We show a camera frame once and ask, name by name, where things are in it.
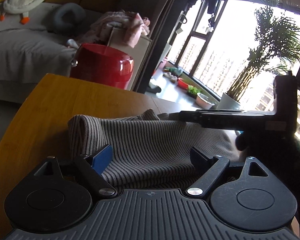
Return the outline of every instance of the palm tree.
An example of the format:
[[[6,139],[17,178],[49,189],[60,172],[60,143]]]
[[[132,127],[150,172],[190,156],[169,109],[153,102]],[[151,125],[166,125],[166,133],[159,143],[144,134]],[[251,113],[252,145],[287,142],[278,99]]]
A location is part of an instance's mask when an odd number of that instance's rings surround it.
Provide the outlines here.
[[[300,28],[294,19],[287,17],[287,10],[300,14],[300,8],[287,0],[257,0],[263,4],[255,10],[257,19],[255,40],[259,45],[250,49],[248,65],[227,92],[235,101],[239,101],[251,80],[262,71],[275,75],[285,74],[292,65],[300,62]],[[279,17],[274,16],[274,7],[284,11]],[[273,58],[280,59],[280,64],[270,66]]]

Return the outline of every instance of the striped fabric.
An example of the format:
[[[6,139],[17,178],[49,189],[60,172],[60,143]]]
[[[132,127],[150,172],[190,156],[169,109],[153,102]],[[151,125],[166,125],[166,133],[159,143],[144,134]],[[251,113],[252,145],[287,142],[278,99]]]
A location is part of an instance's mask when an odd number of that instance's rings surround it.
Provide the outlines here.
[[[238,159],[223,130],[177,119],[178,113],[156,115],[152,109],[120,119],[76,115],[68,123],[72,157],[110,144],[113,160],[102,177],[118,190],[188,187],[199,178],[190,162],[192,146]]]

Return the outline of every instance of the red stool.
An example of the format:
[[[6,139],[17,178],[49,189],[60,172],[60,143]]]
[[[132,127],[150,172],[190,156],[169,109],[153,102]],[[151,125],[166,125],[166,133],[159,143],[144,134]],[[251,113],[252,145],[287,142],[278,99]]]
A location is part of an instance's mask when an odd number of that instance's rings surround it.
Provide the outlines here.
[[[132,75],[133,59],[108,46],[84,43],[71,65],[72,78],[126,89]]]

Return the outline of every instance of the wooden table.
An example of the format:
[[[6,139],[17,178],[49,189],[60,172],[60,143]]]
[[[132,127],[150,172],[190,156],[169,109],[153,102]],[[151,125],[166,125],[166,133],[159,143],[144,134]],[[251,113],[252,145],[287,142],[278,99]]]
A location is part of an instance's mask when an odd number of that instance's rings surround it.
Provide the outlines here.
[[[67,122],[76,114],[100,118],[194,110],[109,86],[47,74],[23,103],[0,142],[0,239],[11,231],[8,193],[46,156],[69,158]]]

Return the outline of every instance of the pink cloth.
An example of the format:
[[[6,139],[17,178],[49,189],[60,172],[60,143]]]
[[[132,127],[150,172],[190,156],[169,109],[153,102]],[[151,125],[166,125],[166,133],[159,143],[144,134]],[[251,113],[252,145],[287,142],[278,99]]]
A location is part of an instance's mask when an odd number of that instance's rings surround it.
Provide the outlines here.
[[[134,12],[107,12],[90,26],[90,30],[77,40],[79,43],[107,42],[113,27],[127,29],[123,42],[134,48],[141,34],[148,35],[150,30],[148,18],[141,18]]]

